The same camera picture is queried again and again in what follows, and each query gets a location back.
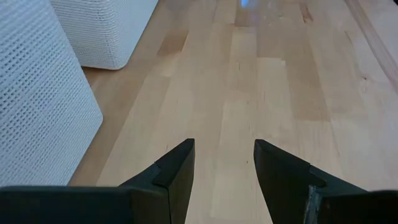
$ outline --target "woven texture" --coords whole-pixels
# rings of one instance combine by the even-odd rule
[[[66,185],[102,119],[50,2],[0,1],[0,186]]]
[[[127,64],[157,0],[51,0],[81,66]]]

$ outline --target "wood grain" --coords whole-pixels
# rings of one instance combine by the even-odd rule
[[[262,138],[367,190],[398,189],[396,12],[160,0],[125,68],[84,69],[104,123],[70,185],[119,185],[195,138],[186,223],[272,223],[252,158]]]

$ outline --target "white wicker basket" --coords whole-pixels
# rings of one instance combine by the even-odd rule
[[[66,185],[102,119],[50,2],[0,1],[0,186]]]
[[[127,64],[158,0],[51,0],[81,66]]]

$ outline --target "white woven laundry hamper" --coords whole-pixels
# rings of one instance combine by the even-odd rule
[[[158,0],[51,0],[81,66],[127,64]]]
[[[0,1],[0,186],[66,185],[102,119],[49,0]]]

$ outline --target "wooden floor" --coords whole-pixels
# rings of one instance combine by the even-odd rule
[[[397,21],[392,0],[161,0],[125,68],[85,69],[104,123],[70,185],[118,185],[195,138],[187,223],[271,223],[261,138],[398,189]]]

